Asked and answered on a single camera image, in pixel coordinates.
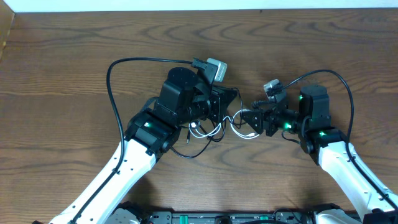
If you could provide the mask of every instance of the white wall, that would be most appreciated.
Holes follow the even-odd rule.
[[[5,0],[14,12],[398,7],[398,0]]]

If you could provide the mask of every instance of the white backdrop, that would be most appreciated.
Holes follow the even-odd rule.
[[[5,0],[14,12],[398,7],[398,0]]]

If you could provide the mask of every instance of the wood grain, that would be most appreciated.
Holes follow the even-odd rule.
[[[106,164],[119,136],[105,72],[123,57],[222,60],[223,85],[238,87],[247,107],[264,98],[271,79],[336,70],[354,94],[353,144],[398,191],[397,28],[398,9],[18,14],[0,64],[0,222],[49,221]],[[111,82],[125,125],[159,94],[173,66],[115,67]],[[308,77],[289,90],[293,105],[306,83],[328,88],[333,124],[346,130],[344,86],[328,75]],[[234,101],[229,112],[237,109]],[[205,144],[186,146],[184,138],[176,148],[187,154]],[[243,141],[231,130],[195,160],[164,155],[125,200],[176,211],[330,202],[353,209],[333,179],[279,133]]]

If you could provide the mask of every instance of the green component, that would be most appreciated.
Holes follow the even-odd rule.
[[[188,224],[188,215],[180,216],[180,224]]]

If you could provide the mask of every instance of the wooden table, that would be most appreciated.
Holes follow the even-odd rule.
[[[18,14],[0,64],[1,223],[49,221],[92,181],[119,142],[105,73],[123,57],[228,64],[224,86],[238,87],[245,107],[265,98],[262,85],[288,83],[320,68],[341,73],[355,102],[352,143],[367,165],[398,191],[398,9],[94,12]],[[179,65],[128,62],[112,85],[126,126],[159,95]],[[328,88],[333,124],[346,130],[349,100],[326,74],[289,89]],[[234,101],[229,109],[238,109]],[[185,132],[176,148],[199,151]],[[125,200],[175,211],[267,211],[319,203],[353,207],[334,180],[298,145],[274,137],[242,140],[228,129],[194,160],[165,154]]]

